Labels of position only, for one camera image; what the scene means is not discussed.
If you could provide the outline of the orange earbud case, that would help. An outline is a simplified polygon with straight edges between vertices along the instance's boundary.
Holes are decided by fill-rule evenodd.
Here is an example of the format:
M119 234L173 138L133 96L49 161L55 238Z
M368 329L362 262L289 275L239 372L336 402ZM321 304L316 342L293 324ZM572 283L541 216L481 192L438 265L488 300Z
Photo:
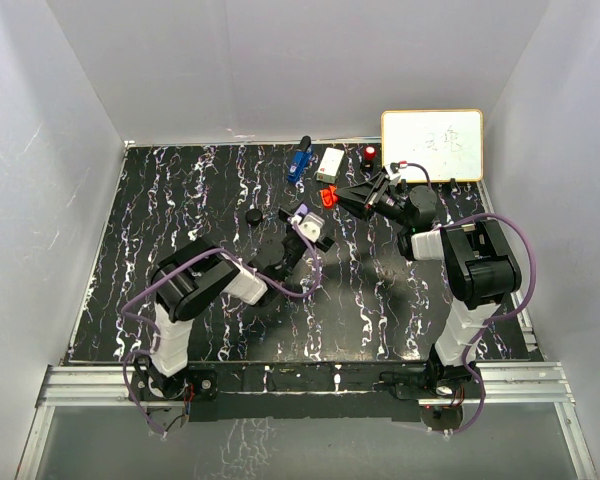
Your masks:
M336 186L330 185L328 188L321 189L320 199L324 208L334 208L338 202L338 197L336 195Z

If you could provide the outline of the purple earbud case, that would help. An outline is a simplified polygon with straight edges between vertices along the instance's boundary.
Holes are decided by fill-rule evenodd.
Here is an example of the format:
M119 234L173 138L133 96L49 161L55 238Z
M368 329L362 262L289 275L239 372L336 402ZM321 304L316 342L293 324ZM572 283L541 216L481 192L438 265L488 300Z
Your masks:
M295 215L299 215L301 217L305 216L307 213L309 212L308 206L304 203L301 203L296 211L295 211Z

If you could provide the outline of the black earbud case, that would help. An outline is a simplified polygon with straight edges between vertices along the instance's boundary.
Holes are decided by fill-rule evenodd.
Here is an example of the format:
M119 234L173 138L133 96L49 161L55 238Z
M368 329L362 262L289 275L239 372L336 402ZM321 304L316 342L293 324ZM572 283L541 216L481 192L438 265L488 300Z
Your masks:
M252 208L245 213L245 221L251 227L257 227L262 223L264 214L260 209Z

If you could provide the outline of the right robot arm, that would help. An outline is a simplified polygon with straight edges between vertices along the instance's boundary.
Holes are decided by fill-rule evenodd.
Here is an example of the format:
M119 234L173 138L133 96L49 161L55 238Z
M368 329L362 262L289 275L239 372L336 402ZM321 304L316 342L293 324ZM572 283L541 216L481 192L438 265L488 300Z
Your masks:
M400 226L397 244L410 261L439 261L453 296L444 329L424 366L408 374L383 374L382 384L395 393L417 389L440 397L451 395L477 378L476 346L496 321L503 300L519 290L522 272L502 230L507 220L477 214L436 226L438 196L429 183L407 187L381 172L348 187L321 194L360 220L377 214Z

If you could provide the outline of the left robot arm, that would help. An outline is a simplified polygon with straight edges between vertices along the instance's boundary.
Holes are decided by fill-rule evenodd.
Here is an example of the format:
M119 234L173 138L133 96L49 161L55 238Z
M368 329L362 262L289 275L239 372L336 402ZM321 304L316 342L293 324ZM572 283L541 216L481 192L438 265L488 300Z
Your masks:
M265 305L276 294L306 298L321 281L319 250L334 240L325 234L325 220L304 204L281 209L286 223L283 239L261 245L244 263L231 252L200 237L158 264L151 278L155 295L157 344L148 355L145 385L152 394L174 399L186 387L188 348L193 322L217 297L227 294L249 306ZM285 285L305 254L313 258L314 280L301 292Z

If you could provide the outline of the white box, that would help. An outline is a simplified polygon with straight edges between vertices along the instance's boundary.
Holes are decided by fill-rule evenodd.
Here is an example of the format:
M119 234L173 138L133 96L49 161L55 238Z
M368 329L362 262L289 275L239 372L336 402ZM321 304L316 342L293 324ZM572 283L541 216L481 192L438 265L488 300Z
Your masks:
M316 179L326 184L334 184L339 175L344 151L327 147L316 171Z

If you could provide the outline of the red black button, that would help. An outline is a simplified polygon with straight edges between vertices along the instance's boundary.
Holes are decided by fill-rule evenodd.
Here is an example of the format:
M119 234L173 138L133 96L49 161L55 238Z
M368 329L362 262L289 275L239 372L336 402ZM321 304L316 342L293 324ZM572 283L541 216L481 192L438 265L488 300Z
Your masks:
M376 157L376 149L372 145L368 145L365 147L363 152L363 160L361 163L361 168L364 170L372 170L374 168L374 161Z

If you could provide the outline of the blue black tool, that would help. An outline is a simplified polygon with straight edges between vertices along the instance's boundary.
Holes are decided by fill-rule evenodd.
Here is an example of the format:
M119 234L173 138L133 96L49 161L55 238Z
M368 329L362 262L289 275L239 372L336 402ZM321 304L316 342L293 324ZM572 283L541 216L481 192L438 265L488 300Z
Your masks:
M297 148L294 151L291 165L287 173L287 181L289 183L296 183L300 180L304 170L306 169L311 159L312 154L312 139L309 135L305 135L302 137Z

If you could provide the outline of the white whiteboard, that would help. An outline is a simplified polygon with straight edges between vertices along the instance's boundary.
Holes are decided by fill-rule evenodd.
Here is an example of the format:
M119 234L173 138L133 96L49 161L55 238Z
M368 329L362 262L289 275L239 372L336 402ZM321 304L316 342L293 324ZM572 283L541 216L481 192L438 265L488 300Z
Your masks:
M389 110L381 116L382 164L403 169L409 183L478 182L484 177L484 117L479 109Z

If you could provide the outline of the aluminium rail frame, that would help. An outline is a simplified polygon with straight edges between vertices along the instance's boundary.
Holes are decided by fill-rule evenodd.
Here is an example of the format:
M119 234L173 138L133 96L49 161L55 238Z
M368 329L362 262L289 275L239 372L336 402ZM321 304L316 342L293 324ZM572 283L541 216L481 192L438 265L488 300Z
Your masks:
M21 479L593 479L560 364L486 362L475 390L388 392L398 365L222 365L191 407L147 399L119 368L53 367Z

